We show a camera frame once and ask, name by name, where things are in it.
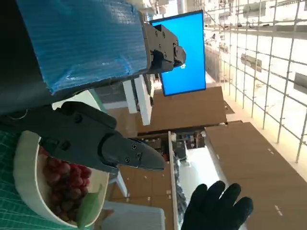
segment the green cutting mat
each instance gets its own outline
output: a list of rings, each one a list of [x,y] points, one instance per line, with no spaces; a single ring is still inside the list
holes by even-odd
[[[14,186],[13,160],[20,134],[0,131],[0,230],[67,230],[32,211]]]

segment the box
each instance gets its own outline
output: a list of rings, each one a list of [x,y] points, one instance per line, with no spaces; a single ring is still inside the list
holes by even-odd
[[[151,206],[152,198],[150,196],[147,197],[127,197],[122,199],[112,199],[114,202],[118,203],[127,203],[133,205],[141,205],[141,206]]]
[[[165,164],[165,169],[163,171],[153,171],[153,196],[165,196],[172,192],[171,186],[171,171],[169,161]]]
[[[138,169],[128,197],[144,197],[152,195],[152,171]]]
[[[119,171],[121,173],[121,176],[124,180],[124,183],[126,185],[127,191],[129,193],[129,191],[133,188],[134,186],[134,181],[135,181],[135,177],[136,177],[136,173],[138,171],[138,169],[136,168],[132,168],[129,166],[120,166]],[[114,186],[114,190],[112,192],[112,196],[113,199],[121,199],[124,198],[122,192],[120,191],[118,185],[116,184]]]
[[[174,230],[174,212],[172,196],[152,196],[152,206],[163,209],[165,216],[165,230]]]
[[[161,148],[161,139],[157,138],[149,141],[146,140],[146,144],[152,147],[153,149],[157,150]]]

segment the blue screen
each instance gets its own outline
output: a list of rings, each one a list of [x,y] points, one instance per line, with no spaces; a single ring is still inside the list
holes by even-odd
[[[177,36],[179,45],[187,53],[184,65],[161,74],[164,95],[204,90],[206,81],[202,12],[152,23],[153,26],[159,24]]]

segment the hand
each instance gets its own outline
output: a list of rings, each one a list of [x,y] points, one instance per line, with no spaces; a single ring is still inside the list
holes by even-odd
[[[241,187],[217,181],[209,189],[199,185],[192,194],[181,230],[238,230],[253,211],[253,202],[244,197],[236,204]]]

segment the robotic arm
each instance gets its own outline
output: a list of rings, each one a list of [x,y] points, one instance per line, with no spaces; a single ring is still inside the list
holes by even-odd
[[[6,31],[1,44],[10,49],[7,48],[7,59],[1,66],[4,73],[0,79],[0,129],[35,132],[42,137],[40,144],[51,156],[97,170],[117,173],[119,164],[163,170],[165,162],[161,154],[137,140],[124,138],[115,130],[116,120],[113,117],[80,102],[65,102],[57,110],[53,110],[51,104],[83,90],[111,84],[112,81],[171,71],[186,60],[186,53],[179,46],[177,37],[162,25],[152,27],[144,23],[142,15],[138,13],[147,68],[121,76],[120,79],[71,86],[52,94],[43,81],[43,68],[38,58],[41,53],[35,51],[30,27],[24,20],[27,13],[22,14],[20,4],[17,5],[15,1],[4,2],[1,15],[6,20],[1,20],[1,23],[6,21],[10,25],[3,26]],[[17,2],[28,4],[28,1]],[[76,7],[75,1],[62,2]]]

